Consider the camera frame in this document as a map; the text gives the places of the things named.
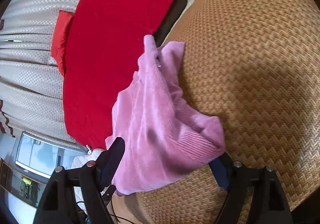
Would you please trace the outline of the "pink corduroy garment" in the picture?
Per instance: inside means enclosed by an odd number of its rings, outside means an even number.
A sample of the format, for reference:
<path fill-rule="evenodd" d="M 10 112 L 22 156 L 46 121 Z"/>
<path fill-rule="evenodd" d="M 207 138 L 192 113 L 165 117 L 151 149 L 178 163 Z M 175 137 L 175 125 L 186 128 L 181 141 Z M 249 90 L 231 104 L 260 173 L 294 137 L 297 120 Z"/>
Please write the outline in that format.
<path fill-rule="evenodd" d="M 125 152 L 112 183 L 119 195 L 162 188 L 221 156 L 226 150 L 216 116 L 193 109 L 183 98 L 178 71 L 183 42 L 157 47 L 144 37 L 144 53 L 130 85 L 112 108 L 110 147 L 121 137 Z"/>

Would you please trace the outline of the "white quilted pillow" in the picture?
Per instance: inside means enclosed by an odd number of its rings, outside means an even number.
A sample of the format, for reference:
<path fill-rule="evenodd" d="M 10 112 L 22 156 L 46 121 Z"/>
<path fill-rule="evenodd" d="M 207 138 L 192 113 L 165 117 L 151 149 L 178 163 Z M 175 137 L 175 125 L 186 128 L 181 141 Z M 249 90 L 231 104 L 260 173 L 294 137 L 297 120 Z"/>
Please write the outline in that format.
<path fill-rule="evenodd" d="M 90 217 L 108 215 L 102 192 L 108 184 L 103 180 L 104 166 L 107 163 L 107 151 L 95 149 L 89 155 L 77 156 L 71 169 L 79 177 L 75 185 L 75 202 Z"/>

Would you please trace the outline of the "window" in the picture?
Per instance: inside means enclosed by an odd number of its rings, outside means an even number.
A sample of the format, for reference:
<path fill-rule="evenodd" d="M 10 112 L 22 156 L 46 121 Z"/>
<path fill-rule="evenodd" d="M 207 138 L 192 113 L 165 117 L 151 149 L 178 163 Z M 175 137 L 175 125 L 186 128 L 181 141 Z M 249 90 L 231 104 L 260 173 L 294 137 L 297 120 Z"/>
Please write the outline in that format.
<path fill-rule="evenodd" d="M 85 154 L 87 149 L 83 147 L 67 147 L 24 131 L 18 143 L 15 163 L 27 171 L 50 178 L 56 167 L 71 169 L 74 158 Z"/>

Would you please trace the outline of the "dark framed mirror cabinet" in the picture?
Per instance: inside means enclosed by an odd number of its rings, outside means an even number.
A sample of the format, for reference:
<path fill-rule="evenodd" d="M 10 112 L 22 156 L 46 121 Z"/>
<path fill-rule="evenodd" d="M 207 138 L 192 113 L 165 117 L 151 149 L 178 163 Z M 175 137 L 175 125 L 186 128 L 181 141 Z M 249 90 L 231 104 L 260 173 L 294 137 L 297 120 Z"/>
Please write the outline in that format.
<path fill-rule="evenodd" d="M 37 208 L 46 185 L 12 169 L 1 159 L 1 187 Z"/>

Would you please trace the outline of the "beige dotted curtain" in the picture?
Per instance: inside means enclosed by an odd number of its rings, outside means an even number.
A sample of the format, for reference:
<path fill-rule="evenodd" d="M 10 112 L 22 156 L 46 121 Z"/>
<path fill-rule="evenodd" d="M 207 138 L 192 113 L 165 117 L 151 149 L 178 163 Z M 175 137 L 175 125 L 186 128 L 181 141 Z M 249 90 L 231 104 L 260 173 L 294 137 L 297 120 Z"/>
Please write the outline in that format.
<path fill-rule="evenodd" d="M 1 132 L 26 131 L 76 148 L 67 134 L 63 78 L 51 46 L 59 11 L 73 12 L 79 0 L 11 0 L 1 30 Z"/>

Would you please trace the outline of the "woven rattan bed mat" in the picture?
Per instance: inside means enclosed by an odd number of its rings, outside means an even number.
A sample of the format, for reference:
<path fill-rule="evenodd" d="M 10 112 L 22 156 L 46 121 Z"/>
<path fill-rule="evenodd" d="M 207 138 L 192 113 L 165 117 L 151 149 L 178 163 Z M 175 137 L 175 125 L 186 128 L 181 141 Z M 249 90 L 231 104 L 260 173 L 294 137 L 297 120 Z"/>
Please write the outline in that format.
<path fill-rule="evenodd" d="M 187 102 L 221 119 L 233 160 L 274 168 L 295 223 L 319 223 L 319 0 L 188 0 Z"/>

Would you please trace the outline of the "small red pillow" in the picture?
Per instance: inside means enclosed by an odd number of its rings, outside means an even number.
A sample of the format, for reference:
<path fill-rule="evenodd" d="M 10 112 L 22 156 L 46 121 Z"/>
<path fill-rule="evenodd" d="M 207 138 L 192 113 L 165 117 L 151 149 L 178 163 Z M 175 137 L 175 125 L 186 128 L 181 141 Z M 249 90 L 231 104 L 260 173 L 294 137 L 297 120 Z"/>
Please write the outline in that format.
<path fill-rule="evenodd" d="M 63 77 L 67 71 L 65 56 L 72 21 L 73 13 L 60 10 L 52 39 L 51 56 L 56 61 L 58 71 Z"/>

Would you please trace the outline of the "red blanket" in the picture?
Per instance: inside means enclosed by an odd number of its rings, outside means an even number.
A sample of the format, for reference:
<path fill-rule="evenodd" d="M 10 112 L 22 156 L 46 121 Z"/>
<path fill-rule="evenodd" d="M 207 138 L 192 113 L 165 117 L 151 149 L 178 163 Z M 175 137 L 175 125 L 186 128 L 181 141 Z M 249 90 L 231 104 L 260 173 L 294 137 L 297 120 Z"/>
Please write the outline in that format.
<path fill-rule="evenodd" d="M 67 38 L 63 109 L 68 135 L 104 148 L 112 107 L 127 88 L 143 38 L 155 33 L 174 0 L 80 0 Z"/>

